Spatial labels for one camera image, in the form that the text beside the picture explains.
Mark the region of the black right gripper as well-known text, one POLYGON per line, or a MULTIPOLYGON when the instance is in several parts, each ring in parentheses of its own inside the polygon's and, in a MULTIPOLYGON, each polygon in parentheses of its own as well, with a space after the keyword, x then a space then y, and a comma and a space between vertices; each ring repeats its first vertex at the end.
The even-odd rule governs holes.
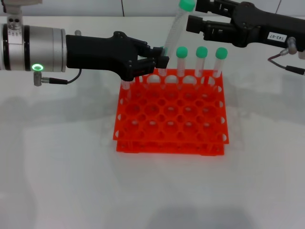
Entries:
MULTIPOLYGON (((303 19, 265 12, 252 3, 231 0, 198 0, 195 10, 232 18, 233 24, 241 30, 243 47, 250 43, 262 43, 287 48, 288 38, 294 37, 297 51, 305 50, 303 19)), ((197 34, 202 32, 205 41, 235 42, 235 27, 230 23, 204 21, 191 15, 188 16, 186 30, 197 34)))

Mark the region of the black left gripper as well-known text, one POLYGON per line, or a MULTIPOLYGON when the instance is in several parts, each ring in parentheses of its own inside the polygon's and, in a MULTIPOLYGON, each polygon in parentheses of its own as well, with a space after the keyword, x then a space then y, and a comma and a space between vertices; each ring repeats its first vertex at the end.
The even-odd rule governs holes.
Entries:
POLYGON ((169 62, 163 47, 151 48, 121 31, 110 38, 66 35, 66 46, 68 68, 111 71, 127 82, 166 69, 169 62))

